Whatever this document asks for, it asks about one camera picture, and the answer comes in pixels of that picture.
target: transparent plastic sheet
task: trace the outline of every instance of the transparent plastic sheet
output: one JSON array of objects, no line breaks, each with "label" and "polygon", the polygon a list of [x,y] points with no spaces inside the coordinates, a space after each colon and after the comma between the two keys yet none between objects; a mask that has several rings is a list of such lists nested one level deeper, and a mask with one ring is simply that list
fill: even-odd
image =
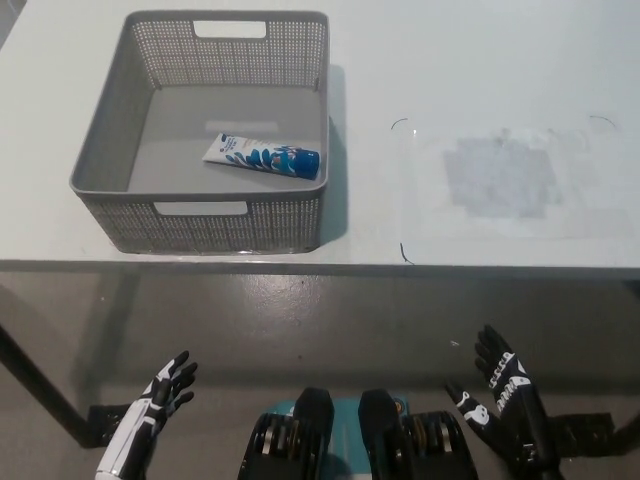
[{"label": "transparent plastic sheet", "polygon": [[434,128],[397,121],[401,238],[551,240],[633,235],[631,185],[609,183],[616,139],[584,129]]}]

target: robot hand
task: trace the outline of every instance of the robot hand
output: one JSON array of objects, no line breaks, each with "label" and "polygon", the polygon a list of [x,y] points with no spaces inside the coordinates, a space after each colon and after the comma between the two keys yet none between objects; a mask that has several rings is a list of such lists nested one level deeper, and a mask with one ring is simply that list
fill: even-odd
[{"label": "robot hand", "polygon": [[449,396],[471,429],[508,465],[526,479],[562,479],[560,457],[538,390],[507,342],[490,326],[478,334],[476,367],[498,406],[499,417],[455,383]]},{"label": "robot hand", "polygon": [[184,368],[185,351],[171,360],[131,404],[113,435],[96,472],[96,480],[141,480],[158,434],[175,411],[193,399],[193,392],[180,392],[195,381],[196,363]]}]

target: basket handle hole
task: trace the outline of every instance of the basket handle hole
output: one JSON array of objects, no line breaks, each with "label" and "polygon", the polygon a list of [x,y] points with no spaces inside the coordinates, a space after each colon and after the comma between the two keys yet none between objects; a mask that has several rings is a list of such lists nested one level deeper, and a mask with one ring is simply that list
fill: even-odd
[{"label": "basket handle hole", "polygon": [[220,215],[246,215],[247,202],[155,202],[160,215],[183,217],[217,217]]},{"label": "basket handle hole", "polygon": [[265,22],[236,22],[198,20],[193,22],[193,31],[200,38],[265,38]]}]

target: perforated basket wall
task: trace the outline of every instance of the perforated basket wall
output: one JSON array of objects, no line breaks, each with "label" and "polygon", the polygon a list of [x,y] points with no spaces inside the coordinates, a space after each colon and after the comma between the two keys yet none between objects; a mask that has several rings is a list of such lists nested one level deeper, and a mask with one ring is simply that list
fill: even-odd
[{"label": "perforated basket wall", "polygon": [[[202,39],[198,20],[263,21],[266,37]],[[72,187],[114,245],[127,253],[304,252],[320,243],[324,187],[233,199],[184,200],[127,192],[155,90],[252,85],[324,92],[327,19],[312,12],[138,12],[127,19]],[[230,216],[160,215],[155,202],[246,201]]]}]

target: white table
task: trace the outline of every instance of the white table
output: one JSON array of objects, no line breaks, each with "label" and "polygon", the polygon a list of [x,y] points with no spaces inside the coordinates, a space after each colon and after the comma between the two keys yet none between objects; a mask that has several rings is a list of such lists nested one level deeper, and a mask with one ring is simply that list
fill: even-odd
[{"label": "white table", "polygon": [[[379,3],[30,0],[0,52],[0,268],[385,273],[397,267],[424,274],[478,267],[507,275],[635,278],[640,3]],[[328,14],[330,114],[348,156],[347,191],[334,194],[342,195],[336,208],[348,217],[343,231],[316,251],[127,255],[71,191],[69,175],[124,18],[172,8]],[[401,118],[408,120],[392,130]],[[464,139],[485,142],[475,144],[478,151],[506,141],[547,154],[553,198],[540,169],[534,165],[531,174],[522,167],[526,158],[516,167],[505,167],[507,157],[498,160],[502,167],[485,158],[490,172],[483,176],[480,168],[475,197],[453,205],[456,182],[469,186],[469,178],[447,177],[443,152],[450,155]],[[496,212],[501,202],[506,211]],[[403,258],[401,243],[415,265]]]}]

